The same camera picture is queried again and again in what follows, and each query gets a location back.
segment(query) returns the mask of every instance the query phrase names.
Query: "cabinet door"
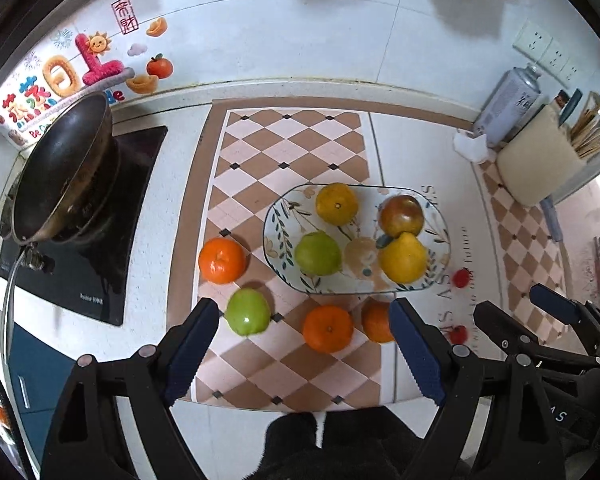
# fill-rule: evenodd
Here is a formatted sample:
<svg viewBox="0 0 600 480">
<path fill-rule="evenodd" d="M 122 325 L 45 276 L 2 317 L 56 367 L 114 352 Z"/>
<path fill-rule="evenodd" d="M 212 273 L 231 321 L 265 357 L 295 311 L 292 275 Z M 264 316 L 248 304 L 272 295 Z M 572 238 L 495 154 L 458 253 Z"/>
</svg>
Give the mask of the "cabinet door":
<svg viewBox="0 0 600 480">
<path fill-rule="evenodd" d="M 73 367 L 72 359 L 14 324 L 9 370 L 20 414 L 54 410 Z"/>
<path fill-rule="evenodd" d="M 49 433 L 53 416 L 54 410 L 20 414 L 27 440 L 39 464 L 42 464 L 42 452 L 45 450 L 46 436 Z"/>
</svg>

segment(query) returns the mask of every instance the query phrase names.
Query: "gas stove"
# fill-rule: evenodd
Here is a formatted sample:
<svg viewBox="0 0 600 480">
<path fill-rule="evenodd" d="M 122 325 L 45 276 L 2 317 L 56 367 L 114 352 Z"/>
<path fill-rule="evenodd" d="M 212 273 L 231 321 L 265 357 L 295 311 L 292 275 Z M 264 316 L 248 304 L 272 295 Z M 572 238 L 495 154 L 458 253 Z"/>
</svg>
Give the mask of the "gas stove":
<svg viewBox="0 0 600 480">
<path fill-rule="evenodd" d="M 78 314 L 122 325 L 136 225 L 166 133 L 166 126 L 157 126 L 113 137 L 112 156 L 117 160 L 111 163 L 119 167 L 104 201 L 77 234 L 65 231 L 39 243 L 36 249 L 48 265 L 45 270 L 21 267 L 16 286 Z M 2 278 L 8 278 L 19 249 L 11 237 L 2 242 Z"/>
</svg>

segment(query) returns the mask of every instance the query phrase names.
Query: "aerosol can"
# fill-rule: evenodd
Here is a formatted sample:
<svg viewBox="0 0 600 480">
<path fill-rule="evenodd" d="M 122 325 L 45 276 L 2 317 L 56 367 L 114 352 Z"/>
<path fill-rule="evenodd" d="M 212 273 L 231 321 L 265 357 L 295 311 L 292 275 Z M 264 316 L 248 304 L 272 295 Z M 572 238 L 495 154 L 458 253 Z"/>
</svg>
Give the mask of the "aerosol can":
<svg viewBox="0 0 600 480">
<path fill-rule="evenodd" d="M 487 144 L 496 146 L 540 97 L 540 76 L 532 64 L 509 70 L 475 121 L 474 133 L 485 134 Z"/>
</svg>

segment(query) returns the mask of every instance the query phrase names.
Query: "white ceramic plate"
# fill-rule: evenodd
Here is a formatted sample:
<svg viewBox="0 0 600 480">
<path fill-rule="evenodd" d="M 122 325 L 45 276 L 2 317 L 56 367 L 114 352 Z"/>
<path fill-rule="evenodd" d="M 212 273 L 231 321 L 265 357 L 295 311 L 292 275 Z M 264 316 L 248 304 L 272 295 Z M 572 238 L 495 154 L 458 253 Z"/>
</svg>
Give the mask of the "white ceramic plate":
<svg viewBox="0 0 600 480">
<path fill-rule="evenodd" d="M 315 198 L 326 184 L 304 184 L 276 200 L 265 218 L 263 248 L 267 263 L 289 286 L 309 294 L 373 294 L 429 288 L 449 262 L 451 246 L 445 220 L 429 200 L 412 189 L 349 186 L 358 197 L 358 214 L 347 225 L 336 227 L 315 212 Z M 378 210 L 385 200 L 408 194 L 418 200 L 425 224 L 418 240 L 429 253 L 427 272 L 417 282 L 392 282 L 380 269 L 376 242 L 385 237 L 378 225 Z M 321 230 L 338 243 L 342 270 L 331 276 L 310 276 L 294 261 L 294 248 L 302 236 Z"/>
</svg>

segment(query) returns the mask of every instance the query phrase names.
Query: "checkered mat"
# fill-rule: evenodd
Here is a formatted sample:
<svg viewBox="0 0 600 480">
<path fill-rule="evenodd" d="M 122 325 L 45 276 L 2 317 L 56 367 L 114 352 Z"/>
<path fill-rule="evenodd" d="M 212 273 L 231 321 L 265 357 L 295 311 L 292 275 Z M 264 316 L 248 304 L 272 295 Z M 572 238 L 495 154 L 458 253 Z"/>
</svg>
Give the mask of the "checkered mat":
<svg viewBox="0 0 600 480">
<path fill-rule="evenodd" d="M 504 264 L 509 310 L 545 343 L 555 341 L 566 330 L 557 319 L 529 301 L 529 288 L 542 283 L 564 295 L 564 272 L 560 249 L 549 235 L 539 206 L 525 208 L 504 187 L 495 163 L 496 153 L 480 165 L 487 199 L 491 203 L 500 240 L 498 256 Z"/>
<path fill-rule="evenodd" d="M 198 296 L 224 311 L 240 286 L 261 291 L 273 306 L 261 334 L 243 338 L 224 319 L 198 370 L 197 402 L 275 411 L 323 411 L 377 406 L 380 345 L 360 327 L 363 296 L 308 296 L 285 285 L 266 264 L 262 227 L 280 195 L 308 181 L 369 184 L 365 141 L 358 112 L 341 110 L 231 110 L 219 140 L 210 190 L 205 240 L 231 237 L 250 254 L 235 283 L 202 279 Z M 356 322 L 351 345 L 337 354 L 309 348 L 301 330 L 319 303 L 339 304 Z"/>
</svg>

